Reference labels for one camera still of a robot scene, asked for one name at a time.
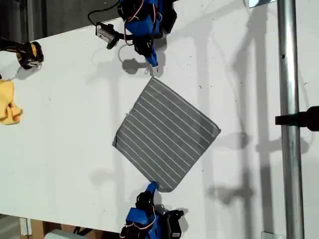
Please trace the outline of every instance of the striped towel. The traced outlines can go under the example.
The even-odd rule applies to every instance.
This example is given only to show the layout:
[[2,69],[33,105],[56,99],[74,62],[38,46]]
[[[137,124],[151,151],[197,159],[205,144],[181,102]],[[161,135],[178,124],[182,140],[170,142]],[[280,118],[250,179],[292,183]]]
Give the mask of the striped towel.
[[219,127],[152,77],[126,116],[113,146],[159,191],[171,192],[213,143]]

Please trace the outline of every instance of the wire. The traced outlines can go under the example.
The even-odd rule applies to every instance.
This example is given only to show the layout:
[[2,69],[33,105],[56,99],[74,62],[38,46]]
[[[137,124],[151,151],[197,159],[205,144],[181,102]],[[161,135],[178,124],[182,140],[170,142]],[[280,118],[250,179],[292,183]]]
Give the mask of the wire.
[[114,5],[112,5],[112,6],[108,7],[108,8],[101,9],[101,10],[94,10],[94,11],[89,12],[89,14],[88,14],[89,21],[92,23],[92,25],[96,26],[96,24],[94,24],[92,19],[90,18],[90,15],[95,13],[95,12],[103,12],[103,11],[111,10],[112,8],[116,7],[119,3],[120,3],[120,0],[118,0]]
[[126,40],[126,28],[125,28],[125,24],[126,24],[126,22],[130,22],[130,21],[132,21],[133,19],[134,19],[134,17],[136,17],[138,20],[139,20],[139,18],[136,16],[138,13],[139,13],[139,11],[141,10],[141,8],[142,8],[142,6],[143,6],[143,3],[144,3],[144,0],[142,0],[142,3],[141,3],[141,5],[140,5],[140,7],[138,8],[138,10],[134,13],[134,15],[133,16],[130,16],[128,19],[126,19],[125,21],[124,21],[124,40],[125,40],[125,43],[128,45],[128,46],[133,46],[133,44],[129,44],[128,42],[127,42],[127,40]]
[[161,13],[160,12],[158,12],[158,14],[160,15],[160,17],[161,17],[161,19],[160,19],[160,21],[159,22],[161,22],[162,20],[163,20],[163,16],[161,15]]
[[156,13],[155,13],[155,4],[154,3],[153,3],[153,9],[154,9],[154,21],[153,21],[153,24],[154,24],[156,21]]
[[139,13],[139,11],[141,10],[141,8],[143,7],[143,3],[144,3],[144,0],[142,0],[142,3],[141,3],[141,5],[140,5],[139,9],[134,13],[134,15],[133,15],[133,16],[130,16],[130,17],[128,18],[128,22],[132,21],[133,18]]
[[137,228],[140,229],[140,230],[145,230],[145,229],[149,228],[151,225],[154,224],[154,222],[155,222],[155,220],[156,220],[156,215],[155,215],[155,208],[154,208],[154,206],[152,206],[152,208],[153,208],[153,213],[154,213],[154,220],[153,220],[153,222],[152,222],[151,224],[149,224],[148,226],[144,227],[144,228],[139,228],[138,226],[136,226],[136,225],[134,224],[135,227],[137,227]]
[[133,44],[129,44],[127,39],[126,39],[126,28],[125,28],[125,24],[126,24],[126,20],[124,21],[124,40],[125,40],[125,43],[128,45],[128,46],[133,46]]
[[154,206],[152,206],[152,208],[153,208],[153,213],[154,213],[154,220],[153,220],[152,223],[149,224],[148,226],[146,226],[146,227],[144,227],[144,228],[140,228],[140,227],[136,226],[135,223],[132,223],[132,224],[130,224],[130,225],[126,225],[126,224],[125,224],[124,226],[125,226],[126,228],[131,227],[131,226],[134,226],[134,227],[137,227],[137,228],[140,229],[140,230],[145,230],[145,229],[149,228],[150,226],[152,226],[152,225],[154,224],[154,222],[155,222],[155,220],[156,220],[155,208],[154,208]]
[[121,7],[118,7],[118,10],[119,10],[119,9],[121,10],[122,14],[124,15],[122,6],[121,6]]

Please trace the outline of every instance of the yellow cloth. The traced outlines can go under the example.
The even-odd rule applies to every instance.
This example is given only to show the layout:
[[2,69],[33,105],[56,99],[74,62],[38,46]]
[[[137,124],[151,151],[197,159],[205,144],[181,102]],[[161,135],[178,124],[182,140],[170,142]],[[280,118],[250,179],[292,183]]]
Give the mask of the yellow cloth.
[[0,79],[0,122],[12,124],[20,121],[22,109],[13,102],[14,86],[11,81]]

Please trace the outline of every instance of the white table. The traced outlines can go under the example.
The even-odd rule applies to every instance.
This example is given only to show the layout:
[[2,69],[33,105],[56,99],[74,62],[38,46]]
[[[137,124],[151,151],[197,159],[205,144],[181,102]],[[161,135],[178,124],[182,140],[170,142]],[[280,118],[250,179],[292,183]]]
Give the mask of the white table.
[[[319,102],[318,6],[297,4],[301,110]],[[181,0],[175,9],[158,78],[222,133],[156,202],[188,210],[184,239],[284,235],[276,3],[248,10],[239,0]],[[112,24],[122,31],[121,19]],[[126,73],[124,43],[107,50],[94,27],[39,42],[45,62],[33,74],[16,75],[14,54],[0,54],[24,110],[19,124],[0,125],[0,213],[119,232],[148,181],[112,141],[150,74]],[[120,58],[144,62],[129,47]],[[306,129],[302,138],[306,238],[316,238],[319,138]]]

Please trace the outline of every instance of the silver pole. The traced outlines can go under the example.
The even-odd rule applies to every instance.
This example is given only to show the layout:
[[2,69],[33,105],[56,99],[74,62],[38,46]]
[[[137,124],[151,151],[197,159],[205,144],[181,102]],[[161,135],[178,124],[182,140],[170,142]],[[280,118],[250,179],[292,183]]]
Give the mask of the silver pole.
[[[281,115],[299,112],[295,0],[278,0]],[[304,239],[300,129],[282,126],[287,239]]]

